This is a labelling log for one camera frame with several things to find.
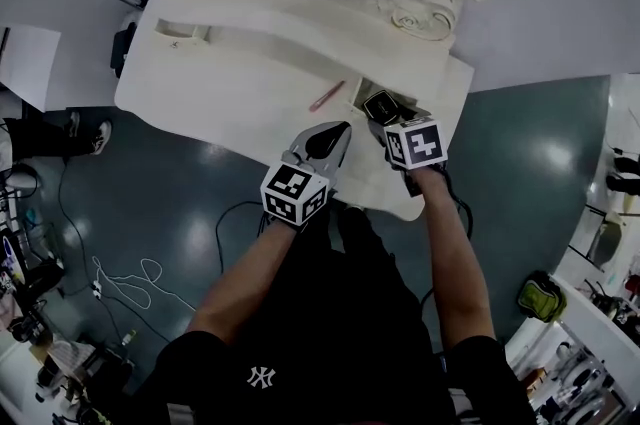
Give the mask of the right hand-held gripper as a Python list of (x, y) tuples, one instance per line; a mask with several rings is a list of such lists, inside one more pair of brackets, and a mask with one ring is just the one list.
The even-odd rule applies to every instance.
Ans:
[(409, 172), (418, 168), (441, 165), (448, 160), (440, 123), (429, 117), (383, 126), (373, 119), (368, 127), (378, 143), (386, 148), (394, 170), (401, 172), (410, 197), (421, 194)]

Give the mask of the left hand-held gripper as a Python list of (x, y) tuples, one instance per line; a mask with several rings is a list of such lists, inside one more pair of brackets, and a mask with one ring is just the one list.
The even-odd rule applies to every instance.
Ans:
[(335, 194), (337, 171), (351, 136), (346, 121), (321, 123), (300, 133), (261, 183), (264, 211), (303, 228)]

